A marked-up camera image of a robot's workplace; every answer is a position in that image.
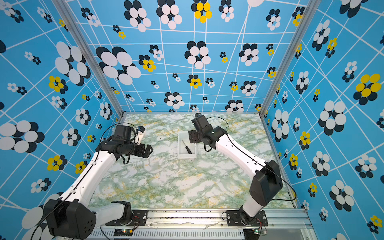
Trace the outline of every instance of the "robotic arm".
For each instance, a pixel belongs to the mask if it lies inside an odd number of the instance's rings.
[[[203,142],[211,148],[222,152],[237,163],[252,179],[250,197],[240,207],[240,219],[245,226],[257,221],[256,214],[282,189],[278,164],[271,160],[266,162],[239,145],[221,127],[213,128],[204,115],[197,113],[192,120],[196,130],[189,131],[190,143]]]
[[[141,143],[144,132],[142,126],[134,129],[118,125],[115,134],[98,145],[90,163],[72,186],[59,199],[51,199],[44,206],[51,235],[85,239],[95,227],[112,220],[120,219],[124,224],[132,221],[129,202],[115,201],[97,209],[87,206],[96,187],[116,160],[122,157],[123,163],[127,164],[131,155],[148,158],[153,152],[151,145],[146,147]]]

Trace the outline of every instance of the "marble tabletop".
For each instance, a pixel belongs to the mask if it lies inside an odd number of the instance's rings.
[[[147,159],[131,156],[126,165],[118,160],[103,177],[89,207],[120,200],[130,202],[132,208],[239,208],[249,195],[251,180],[231,159],[214,149],[205,152],[202,143],[197,144],[196,159],[177,158],[177,134],[194,129],[194,114],[127,114],[125,122],[145,127],[142,143],[152,145],[154,152]],[[228,133],[239,144],[260,158],[274,158],[258,115],[205,116],[226,119]],[[213,127],[227,126],[218,118],[209,122]],[[289,199],[286,186],[276,198]],[[293,205],[275,200],[266,208]]]

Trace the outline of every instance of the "blue wall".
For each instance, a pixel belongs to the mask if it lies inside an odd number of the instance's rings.
[[[384,239],[384,3],[353,2],[322,1],[264,116],[320,240]]]
[[[104,118],[110,101],[51,1],[0,4],[0,238],[30,239],[43,204],[77,178],[118,116]]]
[[[127,112],[256,112],[276,74],[268,70],[278,71],[307,3],[67,1]],[[97,54],[118,48],[128,53],[125,63]]]

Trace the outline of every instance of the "white tray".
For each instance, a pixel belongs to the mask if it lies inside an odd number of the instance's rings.
[[[187,152],[185,145],[181,140],[184,140],[185,144],[191,150],[192,154]],[[197,157],[197,146],[195,143],[189,143],[188,132],[179,132],[177,135],[177,157],[180,159],[196,158]]]

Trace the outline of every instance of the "yellow dot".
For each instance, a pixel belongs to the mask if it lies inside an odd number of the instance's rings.
[[[359,83],[356,86],[356,91],[361,92],[362,90],[364,90],[364,88],[365,88],[365,84],[364,83]]]
[[[371,85],[371,91],[372,92],[378,92],[381,89],[380,83],[374,83]]]
[[[212,17],[212,12],[211,11],[207,11],[205,13],[205,16],[207,17],[207,19],[210,19]]]
[[[362,92],[361,92],[361,95],[363,95],[364,97],[368,97],[370,94],[371,94],[371,90],[369,88],[366,88],[364,89]]]
[[[365,74],[364,76],[361,77],[362,83],[367,83],[368,81],[369,81],[369,75],[368,74]]]
[[[199,19],[201,17],[201,12],[195,11],[195,18]]]
[[[206,16],[201,16],[200,22],[201,23],[205,23],[206,21],[207,21],[207,17]]]
[[[380,74],[373,74],[371,76],[371,83],[377,83],[380,80]]]
[[[205,3],[204,4],[204,10],[205,11],[208,11],[208,10],[210,10],[211,9],[211,5],[209,4],[209,3]]]
[[[203,10],[204,5],[202,3],[198,3],[196,7],[197,7],[198,11],[201,11],[201,10]]]

